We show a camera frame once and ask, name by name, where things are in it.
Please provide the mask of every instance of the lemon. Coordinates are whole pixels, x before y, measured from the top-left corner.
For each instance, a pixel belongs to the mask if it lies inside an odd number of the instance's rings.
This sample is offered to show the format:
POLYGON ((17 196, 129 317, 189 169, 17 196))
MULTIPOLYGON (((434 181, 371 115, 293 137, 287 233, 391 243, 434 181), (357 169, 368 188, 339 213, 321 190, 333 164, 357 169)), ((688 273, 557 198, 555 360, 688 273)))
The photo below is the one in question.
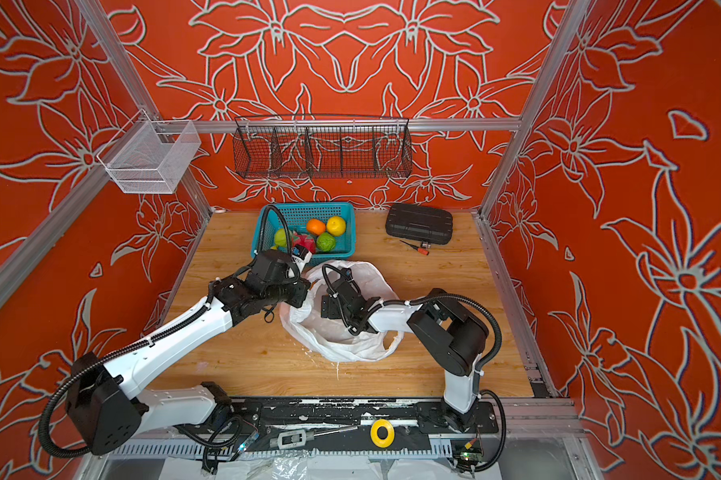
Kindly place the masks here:
POLYGON ((326 231, 334 236, 344 235, 344 231, 347 230, 347 223, 341 216, 332 216, 326 222, 326 231))

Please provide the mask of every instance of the white wire basket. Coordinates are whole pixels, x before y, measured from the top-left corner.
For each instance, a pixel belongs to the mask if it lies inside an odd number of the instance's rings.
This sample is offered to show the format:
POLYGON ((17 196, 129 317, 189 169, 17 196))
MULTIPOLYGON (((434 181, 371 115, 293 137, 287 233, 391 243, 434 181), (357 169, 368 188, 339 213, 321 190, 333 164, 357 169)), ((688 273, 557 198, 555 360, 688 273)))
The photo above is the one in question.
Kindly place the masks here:
POLYGON ((176 190, 201 138, 190 120, 173 143, 155 132, 149 120, 138 121, 123 148, 107 161, 107 173, 126 194, 171 194, 176 190))

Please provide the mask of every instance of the blue plastic basket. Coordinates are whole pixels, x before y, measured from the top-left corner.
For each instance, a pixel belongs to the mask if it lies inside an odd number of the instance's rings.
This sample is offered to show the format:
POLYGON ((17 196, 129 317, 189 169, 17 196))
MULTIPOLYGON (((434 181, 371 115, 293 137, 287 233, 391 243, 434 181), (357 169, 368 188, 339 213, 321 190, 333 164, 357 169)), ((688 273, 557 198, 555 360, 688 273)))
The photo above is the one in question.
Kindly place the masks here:
MULTIPOLYGON (((353 205, 348 202, 322 202, 314 204, 275 204, 286 219, 288 227, 296 230, 298 234, 307 234, 308 221, 317 218, 326 223, 332 216, 341 216, 347 223, 344 235, 336 238, 336 247, 327 254, 313 254, 309 265, 316 266, 326 260, 344 260, 350 258, 355 253, 355 210, 353 205)), ((254 258, 254 250, 259 242, 259 227, 263 219, 259 214, 257 220, 257 228, 254 231, 254 241, 251 242, 251 258, 254 258)), ((280 228, 280 220, 275 212, 271 211, 267 216, 267 224, 264 227, 264 248, 268 249, 275 245, 273 236, 280 228)))

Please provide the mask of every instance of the black wire basket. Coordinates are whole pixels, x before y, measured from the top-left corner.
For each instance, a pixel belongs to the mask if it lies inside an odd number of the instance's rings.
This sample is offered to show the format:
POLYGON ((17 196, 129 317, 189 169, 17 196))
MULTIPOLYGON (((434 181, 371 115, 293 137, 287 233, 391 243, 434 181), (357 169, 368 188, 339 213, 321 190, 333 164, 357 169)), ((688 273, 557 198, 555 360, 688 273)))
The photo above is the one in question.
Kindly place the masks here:
POLYGON ((406 178, 406 118, 310 115, 238 117, 235 173, 242 178, 406 178))

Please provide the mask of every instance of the black mounting plate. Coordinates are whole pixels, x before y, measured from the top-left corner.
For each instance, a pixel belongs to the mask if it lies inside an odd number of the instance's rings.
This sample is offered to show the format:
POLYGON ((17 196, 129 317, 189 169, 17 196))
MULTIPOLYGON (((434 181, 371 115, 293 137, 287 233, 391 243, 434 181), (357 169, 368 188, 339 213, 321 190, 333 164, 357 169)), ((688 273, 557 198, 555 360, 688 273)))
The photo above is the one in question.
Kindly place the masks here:
MULTIPOLYGON (((454 433, 448 427, 442 426, 441 418, 443 404, 441 402, 419 402, 417 403, 417 421, 419 430, 422 433, 454 433)), ((477 433, 481 430, 484 433, 497 433, 500 431, 497 418, 494 416, 494 408, 489 402, 478 402, 475 423, 464 433, 477 433)))

